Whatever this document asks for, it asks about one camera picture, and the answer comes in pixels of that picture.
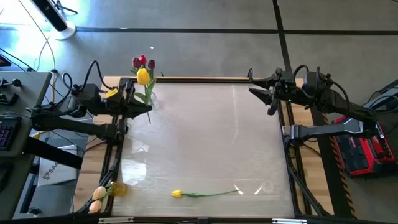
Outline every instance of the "keyboard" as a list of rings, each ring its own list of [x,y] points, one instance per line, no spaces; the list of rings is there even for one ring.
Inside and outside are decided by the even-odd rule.
[[[10,150],[21,121],[20,116],[0,116],[0,152]]]

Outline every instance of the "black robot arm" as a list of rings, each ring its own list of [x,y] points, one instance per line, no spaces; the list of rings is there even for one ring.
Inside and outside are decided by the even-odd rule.
[[[326,126],[306,127],[294,124],[282,127],[283,133],[289,137],[288,140],[292,144],[301,145],[312,137],[340,134],[370,138],[376,132],[376,120],[371,112],[367,108],[350,103],[338,92],[332,90],[330,87],[335,82],[330,75],[324,75],[318,69],[317,72],[307,72],[301,87],[296,86],[294,72],[282,71],[281,68],[278,68],[269,78],[249,78],[253,84],[267,89],[250,88],[249,91],[266,105],[270,105],[268,115],[276,112],[277,100],[282,100],[305,106],[306,109],[316,106],[317,110],[323,113],[344,114],[348,118],[360,121]]]

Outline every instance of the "yellow flower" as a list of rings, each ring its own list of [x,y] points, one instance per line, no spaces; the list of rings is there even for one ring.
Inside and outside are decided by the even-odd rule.
[[[94,201],[93,203],[91,203],[88,210],[91,212],[98,212],[99,210],[101,210],[101,207],[102,207],[102,203],[101,203],[101,201],[98,200],[98,201]]]
[[[174,190],[172,192],[172,196],[175,197],[175,198],[180,198],[182,196],[181,190]]]
[[[150,83],[150,76],[146,69],[142,68],[137,72],[137,82],[141,85],[148,85]]]
[[[104,197],[106,193],[106,188],[103,186],[99,186],[97,187],[97,189],[95,189],[94,193],[93,193],[93,200],[98,200],[101,197]]]

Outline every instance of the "concrete floor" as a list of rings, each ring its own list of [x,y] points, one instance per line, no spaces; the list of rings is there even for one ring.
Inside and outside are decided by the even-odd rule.
[[[39,24],[46,25],[29,1],[23,3]],[[120,0],[117,3],[63,0],[62,3],[79,12],[77,15],[65,12],[64,16],[81,27],[277,28],[271,0]],[[2,4],[0,26],[21,30],[0,29],[0,47],[33,66],[45,40],[35,26],[13,25],[32,25],[17,1],[0,0],[0,8]],[[398,30],[398,3],[391,0],[279,0],[279,7],[284,28],[289,30]],[[396,37],[286,35],[286,41],[293,68],[305,63],[314,70],[319,65],[321,72],[331,73],[345,87],[351,101],[361,104],[372,92],[397,78]],[[78,32],[66,41],[50,38],[49,42],[54,49],[56,68],[60,73],[68,72],[74,83],[83,81],[92,60],[99,61],[103,75],[129,75],[131,58],[140,54],[155,59],[157,72],[169,76],[245,77],[252,67],[255,77],[267,77],[277,67],[284,67],[277,34]],[[46,47],[39,70],[48,71],[52,66]],[[100,84],[95,69],[89,82]],[[57,89],[66,92],[62,82],[57,83]],[[65,135],[76,137],[73,133]],[[358,218],[398,222],[394,212],[398,209],[398,198],[392,191],[397,183],[397,177],[349,180]],[[39,196],[35,195],[37,204]],[[46,215],[62,212],[48,210]]]

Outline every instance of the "white table surface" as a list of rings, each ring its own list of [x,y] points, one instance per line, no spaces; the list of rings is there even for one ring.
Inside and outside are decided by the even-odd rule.
[[[136,85],[142,92],[142,86]],[[112,216],[292,217],[278,116],[247,84],[157,83],[159,107],[129,120]],[[226,195],[173,198],[173,190]]]

